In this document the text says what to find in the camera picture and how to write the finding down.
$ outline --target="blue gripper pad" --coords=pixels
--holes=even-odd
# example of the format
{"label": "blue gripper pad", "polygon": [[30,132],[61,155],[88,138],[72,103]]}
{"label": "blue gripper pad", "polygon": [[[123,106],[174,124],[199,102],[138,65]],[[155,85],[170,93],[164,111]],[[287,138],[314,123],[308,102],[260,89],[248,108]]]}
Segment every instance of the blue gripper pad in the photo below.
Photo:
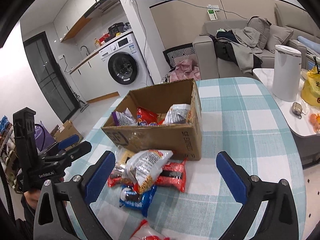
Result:
{"label": "blue gripper pad", "polygon": [[218,153],[216,165],[235,201],[244,205],[248,198],[246,186],[222,153]]}
{"label": "blue gripper pad", "polygon": [[93,173],[84,189],[84,202],[87,205],[90,205],[90,203],[97,201],[115,165],[116,157],[113,152],[105,151],[105,153],[100,157],[97,163],[90,166],[96,168],[96,171]]}
{"label": "blue gripper pad", "polygon": [[79,136],[77,134],[74,134],[70,136],[67,139],[64,139],[63,141],[59,142],[58,149],[64,150],[65,148],[68,148],[69,146],[77,143],[79,141]]}

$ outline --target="kitchen counter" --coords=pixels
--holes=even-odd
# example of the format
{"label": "kitchen counter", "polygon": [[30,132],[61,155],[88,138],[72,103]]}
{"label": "kitchen counter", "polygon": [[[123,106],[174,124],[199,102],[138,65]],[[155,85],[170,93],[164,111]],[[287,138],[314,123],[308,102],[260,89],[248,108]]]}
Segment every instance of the kitchen counter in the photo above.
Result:
{"label": "kitchen counter", "polygon": [[93,56],[97,55],[99,53],[100,50],[102,50],[104,47],[110,45],[111,43],[113,43],[114,41],[118,40],[119,38],[126,36],[127,34],[132,33],[132,29],[127,30],[123,33],[121,33],[121,35],[114,37],[113,39],[111,39],[110,41],[106,42],[105,44],[103,44],[101,47],[99,47],[98,49],[96,49],[94,52],[90,53],[87,57],[85,57],[82,61],[79,62],[78,65],[76,65],[75,67],[71,68],[70,74],[72,74],[74,71],[76,71],[79,67],[81,67],[84,63],[86,63],[89,59],[91,59]]}

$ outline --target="white trash can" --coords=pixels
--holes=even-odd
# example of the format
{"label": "white trash can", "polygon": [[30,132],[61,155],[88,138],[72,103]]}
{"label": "white trash can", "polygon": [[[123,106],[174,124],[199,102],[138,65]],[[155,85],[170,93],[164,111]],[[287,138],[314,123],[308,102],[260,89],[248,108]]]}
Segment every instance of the white trash can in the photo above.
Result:
{"label": "white trash can", "polygon": [[272,92],[281,100],[297,99],[301,73],[301,52],[284,45],[276,45],[275,74]]}

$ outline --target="white front-loading washing machine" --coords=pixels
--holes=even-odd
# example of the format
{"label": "white front-loading washing machine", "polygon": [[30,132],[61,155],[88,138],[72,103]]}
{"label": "white front-loading washing machine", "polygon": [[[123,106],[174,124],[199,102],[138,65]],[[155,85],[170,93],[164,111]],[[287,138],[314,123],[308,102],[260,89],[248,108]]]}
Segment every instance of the white front-loading washing machine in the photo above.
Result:
{"label": "white front-loading washing machine", "polygon": [[133,33],[119,38],[99,51],[120,96],[153,85],[143,55]]}

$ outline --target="teal and white tablecloth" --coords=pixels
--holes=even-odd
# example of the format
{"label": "teal and white tablecloth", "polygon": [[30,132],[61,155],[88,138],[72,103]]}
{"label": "teal and white tablecloth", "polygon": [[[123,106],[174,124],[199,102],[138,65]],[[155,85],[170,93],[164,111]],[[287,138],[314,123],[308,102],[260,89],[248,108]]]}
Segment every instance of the teal and white tablecloth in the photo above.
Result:
{"label": "teal and white tablecloth", "polygon": [[[264,181],[287,179],[296,204],[299,235],[306,217],[306,190],[297,147],[277,104],[262,83],[250,78],[224,78],[197,82],[202,107],[202,159],[186,163],[186,192],[158,187],[148,211],[150,225],[173,239],[219,239],[241,204],[233,199],[220,176],[215,159],[226,151],[249,175]],[[92,151],[75,161],[66,180],[83,174],[105,150],[116,148],[100,127],[119,104],[118,99],[85,140]],[[119,208],[121,187],[104,187],[91,208],[114,240],[129,239],[143,219],[141,213]],[[263,202],[246,239],[254,236],[267,203]],[[75,219],[70,207],[72,221]],[[76,231],[83,238],[78,225]]]}

